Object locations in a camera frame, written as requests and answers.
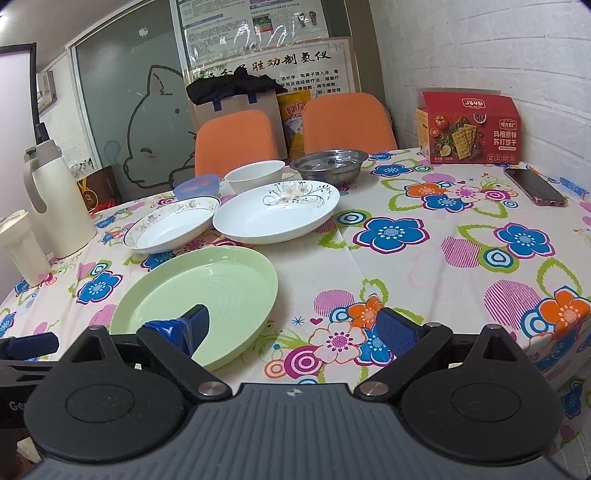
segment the floral tablecloth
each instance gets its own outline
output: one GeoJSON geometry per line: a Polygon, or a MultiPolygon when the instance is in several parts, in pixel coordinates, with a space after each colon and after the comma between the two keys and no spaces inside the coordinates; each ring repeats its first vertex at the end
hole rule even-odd
{"type": "MultiPolygon", "coordinates": [[[[286,167],[284,178],[297,176],[286,167]]],[[[223,184],[222,201],[231,193],[223,184]]],[[[418,149],[373,155],[340,194],[333,219],[315,232],[255,247],[275,266],[279,293],[262,335],[216,371],[234,389],[363,381],[395,358],[375,331],[384,305],[457,333],[500,323],[556,388],[589,358],[590,204],[538,207],[498,166],[434,168],[418,149]]],[[[40,286],[22,281],[4,301],[0,336],[52,331],[60,349],[46,359],[57,359],[88,325],[108,327],[150,270],[195,249],[236,245],[209,230],[175,251],[132,255],[125,232],[174,201],[161,194],[95,215],[89,245],[54,261],[40,286]]]]}

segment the translucent blue bowl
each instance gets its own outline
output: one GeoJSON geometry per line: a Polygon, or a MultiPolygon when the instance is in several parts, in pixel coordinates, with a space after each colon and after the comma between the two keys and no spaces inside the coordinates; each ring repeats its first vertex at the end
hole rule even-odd
{"type": "Polygon", "coordinates": [[[178,200],[215,197],[220,193],[220,177],[214,174],[195,177],[176,187],[173,193],[178,200]]]}

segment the green plate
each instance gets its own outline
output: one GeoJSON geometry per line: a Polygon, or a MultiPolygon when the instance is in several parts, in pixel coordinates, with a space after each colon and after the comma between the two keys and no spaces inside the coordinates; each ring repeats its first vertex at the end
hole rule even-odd
{"type": "Polygon", "coordinates": [[[276,298],[277,273],[267,257],[244,247],[204,248],[168,260],[131,287],[109,331],[135,333],[149,320],[178,318],[203,304],[209,333],[193,360],[212,371],[256,339],[276,298]]]}

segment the metal basin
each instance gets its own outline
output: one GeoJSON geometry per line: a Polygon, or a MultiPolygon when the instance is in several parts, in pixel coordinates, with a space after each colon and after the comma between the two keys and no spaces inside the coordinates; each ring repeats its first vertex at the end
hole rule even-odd
{"type": "Polygon", "coordinates": [[[325,181],[335,187],[354,182],[369,154],[361,150],[326,150],[296,158],[290,167],[304,180],[325,181]]]}

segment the orange chair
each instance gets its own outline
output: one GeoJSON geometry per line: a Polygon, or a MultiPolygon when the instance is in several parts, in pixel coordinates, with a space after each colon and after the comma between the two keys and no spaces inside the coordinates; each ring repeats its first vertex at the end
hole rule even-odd
{"type": "Polygon", "coordinates": [[[260,110],[245,110],[203,124],[195,142],[195,176],[224,176],[235,168],[277,160],[271,120],[260,110]]]}
{"type": "Polygon", "coordinates": [[[386,109],[368,93],[337,93],[309,101],[303,128],[306,154],[335,149],[372,154],[398,148],[386,109]]]}

